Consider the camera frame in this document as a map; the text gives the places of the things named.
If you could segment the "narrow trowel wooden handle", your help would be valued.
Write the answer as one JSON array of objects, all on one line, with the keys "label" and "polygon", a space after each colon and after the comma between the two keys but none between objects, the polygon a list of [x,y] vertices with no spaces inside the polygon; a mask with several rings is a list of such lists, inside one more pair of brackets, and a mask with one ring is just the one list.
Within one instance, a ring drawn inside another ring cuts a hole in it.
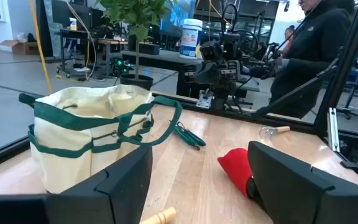
[{"label": "narrow trowel wooden handle", "polygon": [[175,219],[176,215],[176,210],[173,207],[169,207],[142,220],[139,224],[169,224]]}]

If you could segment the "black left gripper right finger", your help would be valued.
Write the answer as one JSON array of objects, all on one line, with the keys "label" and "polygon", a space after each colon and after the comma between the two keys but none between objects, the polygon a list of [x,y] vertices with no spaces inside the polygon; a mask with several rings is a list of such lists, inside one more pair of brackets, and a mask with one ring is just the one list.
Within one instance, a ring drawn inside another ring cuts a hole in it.
[{"label": "black left gripper right finger", "polygon": [[358,224],[358,185],[251,141],[247,196],[274,224]]}]

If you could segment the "person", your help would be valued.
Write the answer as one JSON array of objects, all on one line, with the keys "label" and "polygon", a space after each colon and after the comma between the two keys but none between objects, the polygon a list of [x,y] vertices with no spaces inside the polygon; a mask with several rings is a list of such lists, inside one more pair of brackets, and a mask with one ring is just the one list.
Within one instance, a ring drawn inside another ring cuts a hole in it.
[{"label": "person", "polygon": [[337,57],[346,41],[354,0],[298,0],[305,13],[287,53],[269,62],[274,77],[270,104],[313,79]]},{"label": "person", "polygon": [[283,48],[283,50],[280,51],[280,56],[284,57],[284,55],[289,51],[292,42],[293,42],[293,33],[295,31],[295,26],[294,25],[290,25],[288,28],[286,28],[285,30],[285,39],[287,40],[287,44],[286,46]]}]

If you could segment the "white wipes canister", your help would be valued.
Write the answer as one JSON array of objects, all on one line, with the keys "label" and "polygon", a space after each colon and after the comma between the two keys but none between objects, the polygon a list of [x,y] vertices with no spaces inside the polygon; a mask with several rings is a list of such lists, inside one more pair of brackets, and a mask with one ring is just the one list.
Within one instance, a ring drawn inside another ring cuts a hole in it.
[{"label": "white wipes canister", "polygon": [[185,19],[183,23],[180,57],[197,59],[200,54],[200,40],[203,30],[203,21]]}]

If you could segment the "silver aluminium extrusion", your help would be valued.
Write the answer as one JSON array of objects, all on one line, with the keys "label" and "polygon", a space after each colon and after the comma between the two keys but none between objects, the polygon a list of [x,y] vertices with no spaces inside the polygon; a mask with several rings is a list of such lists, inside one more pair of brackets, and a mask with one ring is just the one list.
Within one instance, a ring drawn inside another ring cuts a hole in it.
[{"label": "silver aluminium extrusion", "polygon": [[336,108],[329,108],[327,115],[328,143],[334,152],[340,152],[340,140],[337,125]]}]

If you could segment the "wooden handled metal hand rake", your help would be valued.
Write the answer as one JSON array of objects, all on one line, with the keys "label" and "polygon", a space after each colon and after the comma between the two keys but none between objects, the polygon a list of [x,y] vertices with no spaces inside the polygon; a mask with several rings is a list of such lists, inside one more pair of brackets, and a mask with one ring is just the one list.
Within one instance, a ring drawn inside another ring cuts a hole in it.
[{"label": "wooden handled metal hand rake", "polygon": [[290,130],[289,126],[281,126],[281,127],[264,127],[259,131],[259,136],[261,138],[269,138],[271,139],[274,134],[284,133]]}]

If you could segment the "red black gardening glove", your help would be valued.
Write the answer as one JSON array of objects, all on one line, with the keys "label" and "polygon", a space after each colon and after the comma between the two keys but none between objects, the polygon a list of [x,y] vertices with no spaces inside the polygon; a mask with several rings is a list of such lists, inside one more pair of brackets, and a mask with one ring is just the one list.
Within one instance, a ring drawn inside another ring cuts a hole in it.
[{"label": "red black gardening glove", "polygon": [[249,164],[248,150],[244,148],[231,149],[225,156],[218,157],[217,160],[239,191],[247,198],[254,200],[255,185]]}]

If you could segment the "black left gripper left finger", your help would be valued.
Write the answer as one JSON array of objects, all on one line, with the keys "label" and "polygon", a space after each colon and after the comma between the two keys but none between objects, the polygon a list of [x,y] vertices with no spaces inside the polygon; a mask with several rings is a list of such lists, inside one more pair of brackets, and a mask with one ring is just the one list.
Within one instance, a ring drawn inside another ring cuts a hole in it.
[{"label": "black left gripper left finger", "polygon": [[152,163],[140,146],[60,194],[0,195],[0,224],[139,224]]}]

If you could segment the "green handled pruning shears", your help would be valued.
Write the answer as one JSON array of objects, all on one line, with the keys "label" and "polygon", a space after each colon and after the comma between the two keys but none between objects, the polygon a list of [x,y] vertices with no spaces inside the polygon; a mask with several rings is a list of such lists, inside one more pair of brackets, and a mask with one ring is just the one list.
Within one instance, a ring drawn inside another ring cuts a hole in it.
[{"label": "green handled pruning shears", "polygon": [[206,143],[196,134],[185,128],[181,121],[178,121],[174,127],[174,133],[181,138],[187,145],[200,150],[200,147],[205,147]]}]

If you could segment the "green potted plant black pot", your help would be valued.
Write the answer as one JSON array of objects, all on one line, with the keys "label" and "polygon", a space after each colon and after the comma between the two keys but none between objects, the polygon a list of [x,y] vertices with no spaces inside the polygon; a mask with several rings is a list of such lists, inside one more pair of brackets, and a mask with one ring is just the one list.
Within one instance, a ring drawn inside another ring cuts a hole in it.
[{"label": "green potted plant black pot", "polygon": [[140,43],[148,35],[149,27],[159,25],[161,18],[173,9],[177,0],[97,0],[105,8],[105,15],[113,24],[129,25],[129,35],[135,37],[135,73],[119,77],[123,85],[135,85],[150,90],[153,78],[139,75]]}]

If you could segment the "blue screen monitor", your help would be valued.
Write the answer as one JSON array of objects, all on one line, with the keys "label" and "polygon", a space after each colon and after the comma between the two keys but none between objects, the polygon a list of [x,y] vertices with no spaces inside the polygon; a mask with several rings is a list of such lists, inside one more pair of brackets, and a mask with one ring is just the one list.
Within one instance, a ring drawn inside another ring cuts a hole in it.
[{"label": "blue screen monitor", "polygon": [[168,11],[160,20],[162,34],[181,36],[185,19],[191,19],[197,0],[167,0]]}]

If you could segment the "silver arm base bracket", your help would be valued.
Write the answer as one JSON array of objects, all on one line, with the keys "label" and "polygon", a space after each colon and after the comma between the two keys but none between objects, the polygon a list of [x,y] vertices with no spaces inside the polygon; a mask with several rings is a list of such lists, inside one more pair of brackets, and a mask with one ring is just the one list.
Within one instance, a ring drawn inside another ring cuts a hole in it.
[{"label": "silver arm base bracket", "polygon": [[196,106],[199,108],[210,109],[213,99],[213,93],[210,89],[200,91]]}]

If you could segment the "wooden top background desk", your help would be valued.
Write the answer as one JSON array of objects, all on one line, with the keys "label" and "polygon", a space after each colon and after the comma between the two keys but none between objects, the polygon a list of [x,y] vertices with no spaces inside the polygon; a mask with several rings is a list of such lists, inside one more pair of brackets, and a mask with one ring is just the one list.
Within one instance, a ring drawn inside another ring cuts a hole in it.
[{"label": "wooden top background desk", "polygon": [[122,41],[122,40],[114,40],[114,39],[99,39],[99,38],[93,38],[90,33],[87,33],[85,31],[80,30],[69,30],[69,29],[60,29],[57,34],[60,36],[60,44],[61,44],[61,64],[57,67],[56,72],[63,72],[67,75],[67,78],[70,78],[72,76],[71,72],[65,69],[65,56],[63,52],[63,38],[69,38],[69,39],[83,39],[86,41],[86,43],[91,42],[94,47],[94,65],[97,63],[97,56],[96,56],[96,44],[103,44],[105,46],[105,56],[106,59],[104,60],[105,64],[105,73],[104,75],[111,75],[112,73],[112,63],[111,63],[111,46],[116,45],[119,49],[117,53],[121,51],[122,46],[127,45],[128,41]]}]

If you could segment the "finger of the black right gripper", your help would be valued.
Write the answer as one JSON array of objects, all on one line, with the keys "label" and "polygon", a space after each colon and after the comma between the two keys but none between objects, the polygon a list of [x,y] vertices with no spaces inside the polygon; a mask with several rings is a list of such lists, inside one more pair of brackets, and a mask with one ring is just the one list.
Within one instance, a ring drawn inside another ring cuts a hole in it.
[{"label": "finger of the black right gripper", "polygon": [[217,83],[217,70],[202,70],[194,75],[194,82],[204,85],[215,85]]},{"label": "finger of the black right gripper", "polygon": [[232,91],[232,83],[227,80],[224,75],[219,75],[216,91],[218,94],[230,94]]}]

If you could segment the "cardboard box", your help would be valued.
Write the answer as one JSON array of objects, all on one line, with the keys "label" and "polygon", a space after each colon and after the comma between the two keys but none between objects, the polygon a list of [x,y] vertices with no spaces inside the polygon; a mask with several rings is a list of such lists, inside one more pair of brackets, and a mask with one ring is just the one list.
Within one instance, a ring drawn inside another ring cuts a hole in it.
[{"label": "cardboard box", "polygon": [[39,49],[36,42],[20,42],[17,40],[4,40],[1,46],[10,47],[14,55],[38,55]]}]

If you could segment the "cream canvas bag green trim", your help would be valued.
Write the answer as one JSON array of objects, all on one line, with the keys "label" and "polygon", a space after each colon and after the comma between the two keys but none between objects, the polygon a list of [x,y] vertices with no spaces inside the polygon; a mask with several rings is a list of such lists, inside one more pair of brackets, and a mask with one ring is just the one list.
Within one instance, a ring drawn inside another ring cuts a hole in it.
[{"label": "cream canvas bag green trim", "polygon": [[[28,137],[32,158],[46,191],[59,194],[86,180],[140,146],[161,144],[172,133],[181,104],[134,85],[69,87],[48,96],[25,93],[19,101],[33,108]],[[149,141],[152,108],[174,108],[172,123]]]}]

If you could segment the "black background monitor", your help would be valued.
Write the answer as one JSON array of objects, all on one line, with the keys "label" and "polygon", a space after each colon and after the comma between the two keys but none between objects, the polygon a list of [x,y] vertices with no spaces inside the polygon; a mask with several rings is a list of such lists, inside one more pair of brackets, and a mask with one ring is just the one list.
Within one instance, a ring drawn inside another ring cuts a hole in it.
[{"label": "black background monitor", "polygon": [[[70,6],[88,30],[95,29],[106,23],[105,18],[103,18],[103,11],[99,9],[75,3],[70,3]],[[70,18],[75,19],[75,16],[64,1],[52,0],[52,18],[54,22],[61,24],[63,27],[68,27]]]}]

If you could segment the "grey side desk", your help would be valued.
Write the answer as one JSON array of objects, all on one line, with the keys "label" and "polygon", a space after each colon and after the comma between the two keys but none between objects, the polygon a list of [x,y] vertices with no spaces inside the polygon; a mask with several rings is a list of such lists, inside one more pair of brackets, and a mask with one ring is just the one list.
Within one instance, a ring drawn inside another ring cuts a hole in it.
[{"label": "grey side desk", "polygon": [[[124,60],[128,60],[130,63],[135,63],[136,52],[122,50],[120,52]],[[197,83],[185,83],[184,75],[182,72],[182,66],[186,64],[201,64],[203,59],[187,59],[181,58],[179,52],[172,52],[167,50],[160,50],[158,55],[150,55],[139,53],[139,65],[146,67],[162,68],[167,70],[173,70],[179,72],[177,81],[176,95],[189,96],[196,98],[196,93],[200,93],[200,90],[206,90],[209,85],[199,85]],[[256,81],[249,80],[241,89],[238,89],[237,94],[245,93],[245,91],[259,92],[259,86]]]}]

